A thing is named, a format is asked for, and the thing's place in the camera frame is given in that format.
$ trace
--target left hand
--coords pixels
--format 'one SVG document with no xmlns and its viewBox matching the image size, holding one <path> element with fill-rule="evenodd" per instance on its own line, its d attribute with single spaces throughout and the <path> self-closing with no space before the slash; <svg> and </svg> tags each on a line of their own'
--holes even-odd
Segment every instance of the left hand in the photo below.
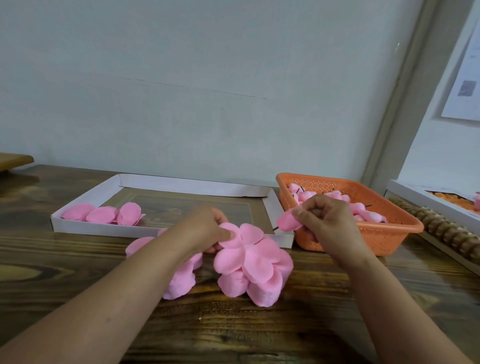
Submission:
<svg viewBox="0 0 480 364">
<path fill-rule="evenodd" d="M 214 207 L 200 206 L 169 231 L 182 235 L 180 241 L 187 245 L 186 248 L 192 254 L 203 251 L 214 253 L 221 249 L 218 242 L 234 238 L 233 232 L 218 226 L 223 222 L 228 222 L 228 219 L 222 211 Z"/>
</svg>

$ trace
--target qr code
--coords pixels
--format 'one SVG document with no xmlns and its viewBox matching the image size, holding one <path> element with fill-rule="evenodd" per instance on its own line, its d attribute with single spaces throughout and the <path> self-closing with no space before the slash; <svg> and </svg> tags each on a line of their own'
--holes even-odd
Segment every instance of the qr code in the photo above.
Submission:
<svg viewBox="0 0 480 364">
<path fill-rule="evenodd" d="M 470 97 L 473 95 L 477 81 L 463 81 L 462 87 L 460 88 L 459 96 Z"/>
</svg>

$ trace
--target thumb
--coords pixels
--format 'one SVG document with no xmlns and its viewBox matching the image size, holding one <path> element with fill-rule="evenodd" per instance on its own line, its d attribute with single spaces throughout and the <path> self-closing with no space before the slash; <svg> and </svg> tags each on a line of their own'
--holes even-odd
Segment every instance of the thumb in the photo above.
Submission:
<svg viewBox="0 0 480 364">
<path fill-rule="evenodd" d="M 224 228 L 218 228 L 216 232 L 216 242 L 226 242 L 228 240 L 232 240 L 235 238 L 235 233 L 231 230 L 227 230 Z"/>
<path fill-rule="evenodd" d="M 292 215 L 296 218 L 299 222 L 305 225 L 313 232 L 318 232 L 324 222 L 312 214 L 310 211 L 304 210 L 302 208 L 296 208 L 292 211 Z"/>
</svg>

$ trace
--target orange plastic basket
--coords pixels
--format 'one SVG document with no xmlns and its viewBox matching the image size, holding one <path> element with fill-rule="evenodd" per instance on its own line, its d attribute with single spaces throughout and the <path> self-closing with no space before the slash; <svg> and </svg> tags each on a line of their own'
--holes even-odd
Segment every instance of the orange plastic basket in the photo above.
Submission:
<svg viewBox="0 0 480 364">
<path fill-rule="evenodd" d="M 348 194 L 353 203 L 372 205 L 368 210 L 384 215 L 388 223 L 358 221 L 357 225 L 376 256 L 390 255 L 409 233 L 423 231 L 423 224 L 418 219 L 361 183 L 295 173 L 280 173 L 276 180 L 280 186 L 280 203 L 285 211 L 298 206 L 288 191 L 287 185 L 290 183 L 296 183 L 306 191 L 316 191 L 319 194 L 339 190 L 343 194 Z M 303 249 L 324 251 L 319 243 L 308 238 L 304 228 L 295 231 L 295 239 Z"/>
</svg>

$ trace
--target white cardboard tray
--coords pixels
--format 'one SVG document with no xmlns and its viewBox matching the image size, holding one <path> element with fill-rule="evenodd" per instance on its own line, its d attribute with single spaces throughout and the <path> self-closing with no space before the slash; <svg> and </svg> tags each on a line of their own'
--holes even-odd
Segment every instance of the white cardboard tray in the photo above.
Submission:
<svg viewBox="0 0 480 364">
<path fill-rule="evenodd" d="M 472 201 L 473 196 L 456 191 L 449 187 L 438 187 L 429 185 L 416 185 L 404 181 L 390 180 L 387 185 L 387 190 L 396 195 L 412 202 L 418 206 L 426 206 L 435 212 L 442 214 L 446 218 L 464 225 L 472 233 L 480 234 L 480 215 L 471 211 L 465 210 L 460 206 L 451 204 L 437 196 L 428 193 L 427 191 L 443 192 L 449 194 L 457 194 L 467 200 Z"/>
<path fill-rule="evenodd" d="M 50 219 L 53 231 L 70 234 L 123 236 L 128 238 L 142 238 L 156 236 L 159 228 L 143 226 L 122 226 L 111 224 L 94 224 L 91 222 L 65 220 L 60 218 L 65 210 L 76 204 L 91 203 L 101 206 L 124 187 L 177 192 L 185 194 L 203 194 L 210 196 L 229 197 L 262 197 L 272 227 L 283 213 L 283 208 L 270 187 L 251 186 L 246 184 L 224 183 L 187 180 L 183 178 L 144 176 L 139 174 L 117 174 L 108 180 L 85 192 L 80 197 L 55 211 Z M 275 234 L 268 234 L 281 248 L 291 248 L 294 235 L 292 232 L 276 230 Z"/>
</svg>

